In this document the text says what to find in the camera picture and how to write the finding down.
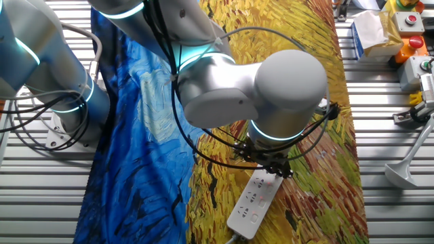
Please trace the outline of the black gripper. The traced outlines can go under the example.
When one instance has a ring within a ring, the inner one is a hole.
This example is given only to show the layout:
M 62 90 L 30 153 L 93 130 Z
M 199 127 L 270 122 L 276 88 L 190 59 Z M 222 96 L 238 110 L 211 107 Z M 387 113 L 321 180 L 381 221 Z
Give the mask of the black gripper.
M 290 160 L 287 158 L 268 158 L 260 160 L 260 164 L 263 165 L 269 173 L 276 174 L 279 177 L 291 178 L 294 175 L 290 166 Z

